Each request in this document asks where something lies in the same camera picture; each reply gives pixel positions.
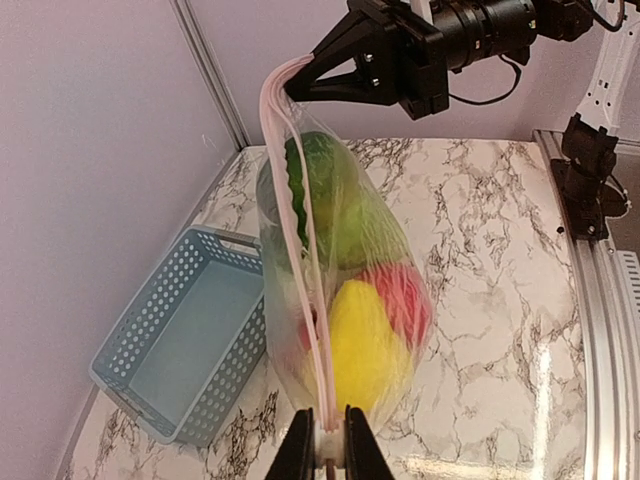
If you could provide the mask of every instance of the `marble surface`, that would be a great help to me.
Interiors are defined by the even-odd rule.
[[[583,477],[582,336],[561,217],[535,144],[352,142],[437,299],[410,394],[378,435],[397,479]],[[195,223],[256,235],[261,149]],[[262,479],[292,407],[266,357],[208,449],[150,441],[102,394],[67,480]]]

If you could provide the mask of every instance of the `red ball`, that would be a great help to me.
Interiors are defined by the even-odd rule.
[[[421,348],[433,309],[420,272],[409,265],[387,264],[365,270],[357,278],[376,287],[391,327],[409,348]]]

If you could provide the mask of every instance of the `white wall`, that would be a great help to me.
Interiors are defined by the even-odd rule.
[[[0,478],[53,478],[93,354],[232,149],[167,1],[0,2]]]
[[[226,73],[252,140],[262,141],[260,86],[276,66],[311,51],[346,13],[345,0],[192,0]],[[534,128],[564,130],[584,95],[597,60],[602,31],[594,27],[573,44],[540,38],[522,83],[508,100],[474,108],[453,102],[436,116],[412,122],[398,107],[316,104],[317,112],[345,138],[368,136],[531,138]],[[634,78],[640,78],[640,65]],[[451,74],[451,91],[491,98],[511,87],[512,70],[490,59]],[[631,82],[621,135],[640,139],[640,88]]]

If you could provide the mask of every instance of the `plastic bag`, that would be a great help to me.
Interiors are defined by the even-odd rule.
[[[398,222],[356,158],[284,93],[310,58],[274,71],[261,94],[267,351],[297,409],[319,409],[331,430],[347,405],[359,407],[376,430],[410,387],[432,304]]]

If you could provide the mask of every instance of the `metal frame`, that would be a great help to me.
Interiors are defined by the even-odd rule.
[[[547,164],[565,158],[561,134],[536,131],[534,139]],[[556,195],[560,204],[559,192]],[[640,478],[640,345],[625,272],[613,240],[572,238],[569,250],[585,355],[584,475],[595,480],[635,480]]]
[[[620,139],[616,147],[616,153],[640,156],[640,141]]]
[[[207,41],[189,0],[169,0],[182,33],[237,152],[251,145],[249,134],[225,81],[211,42]]]

